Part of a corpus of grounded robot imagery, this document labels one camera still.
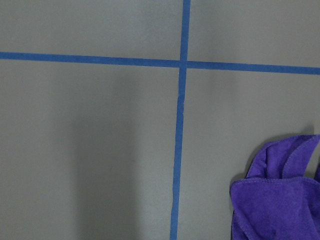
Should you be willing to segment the purple microfiber towel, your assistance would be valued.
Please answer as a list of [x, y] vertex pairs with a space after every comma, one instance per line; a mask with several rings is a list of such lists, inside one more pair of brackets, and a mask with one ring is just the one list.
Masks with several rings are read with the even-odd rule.
[[317, 240], [320, 237], [320, 175], [305, 176], [319, 135], [266, 143], [245, 178], [233, 182], [234, 240]]

